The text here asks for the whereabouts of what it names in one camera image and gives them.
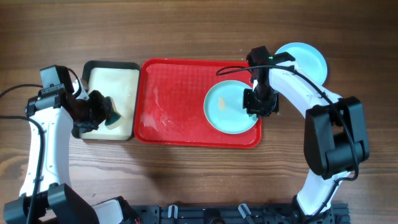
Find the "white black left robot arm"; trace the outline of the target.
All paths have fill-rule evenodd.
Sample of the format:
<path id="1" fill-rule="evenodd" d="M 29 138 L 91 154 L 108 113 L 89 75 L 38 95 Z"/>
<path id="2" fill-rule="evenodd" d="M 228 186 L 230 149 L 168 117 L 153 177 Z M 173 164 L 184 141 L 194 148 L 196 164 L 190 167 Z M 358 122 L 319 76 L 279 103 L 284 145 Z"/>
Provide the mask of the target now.
<path id="1" fill-rule="evenodd" d="M 73 128 L 85 133 L 108 124 L 115 114 L 110 97 L 98 91 L 81 97 L 67 90 L 43 89 L 28 101 L 24 119 L 30 123 L 29 165 L 19 199 L 4 206 L 6 223 L 122 223 L 116 199 L 91 206 L 69 184 L 69 142 Z"/>

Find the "mint green round plate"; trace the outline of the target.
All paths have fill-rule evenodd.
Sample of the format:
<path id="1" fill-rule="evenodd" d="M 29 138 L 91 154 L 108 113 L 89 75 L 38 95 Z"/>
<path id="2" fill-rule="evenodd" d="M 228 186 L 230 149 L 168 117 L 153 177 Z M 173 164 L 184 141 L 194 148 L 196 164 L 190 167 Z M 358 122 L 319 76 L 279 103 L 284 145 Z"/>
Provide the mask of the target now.
<path id="1" fill-rule="evenodd" d="M 243 108 L 244 90 L 251 87 L 237 80 L 225 80 L 210 88 L 203 102 L 208 122 L 218 131 L 226 134 L 241 134 L 257 123 L 254 115 L 248 115 Z"/>

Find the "green yellow sponge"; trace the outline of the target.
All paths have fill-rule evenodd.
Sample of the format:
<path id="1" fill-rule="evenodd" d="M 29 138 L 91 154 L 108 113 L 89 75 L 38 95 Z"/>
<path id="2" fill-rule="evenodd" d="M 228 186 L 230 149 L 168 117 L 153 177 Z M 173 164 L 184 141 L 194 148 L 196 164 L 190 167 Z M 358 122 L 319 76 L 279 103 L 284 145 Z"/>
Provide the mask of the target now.
<path id="1" fill-rule="evenodd" d="M 124 117 L 118 113 L 116 105 L 110 96 L 107 96 L 105 99 L 110 106 L 109 115 L 105 119 L 105 127 L 109 130 L 112 130 L 121 125 L 121 123 L 124 121 Z"/>

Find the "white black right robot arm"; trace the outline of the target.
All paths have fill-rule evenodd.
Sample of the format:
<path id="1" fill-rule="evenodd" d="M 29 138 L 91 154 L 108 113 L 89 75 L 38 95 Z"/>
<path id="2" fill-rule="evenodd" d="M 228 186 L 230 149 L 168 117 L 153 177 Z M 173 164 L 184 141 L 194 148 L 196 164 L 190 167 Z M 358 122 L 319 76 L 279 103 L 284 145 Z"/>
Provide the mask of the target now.
<path id="1" fill-rule="evenodd" d="M 363 106 L 354 96 L 343 98 L 322 87 L 287 52 L 271 55 L 258 47 L 246 61 L 255 84 L 243 92 L 248 115 L 269 116 L 284 95 L 305 118 L 303 153 L 309 172 L 292 201 L 292 219 L 319 220 L 330 211 L 340 184 L 355 181 L 359 164 L 369 158 Z"/>

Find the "light blue round plate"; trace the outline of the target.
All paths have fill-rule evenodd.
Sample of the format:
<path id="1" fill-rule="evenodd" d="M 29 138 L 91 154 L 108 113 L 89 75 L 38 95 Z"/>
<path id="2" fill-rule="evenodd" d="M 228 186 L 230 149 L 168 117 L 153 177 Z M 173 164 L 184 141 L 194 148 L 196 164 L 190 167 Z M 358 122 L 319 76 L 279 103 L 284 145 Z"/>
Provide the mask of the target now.
<path id="1" fill-rule="evenodd" d="M 313 46 L 292 42 L 280 47 L 275 53 L 287 52 L 293 56 L 299 66 L 318 84 L 323 85 L 328 75 L 328 67 L 324 56 Z"/>

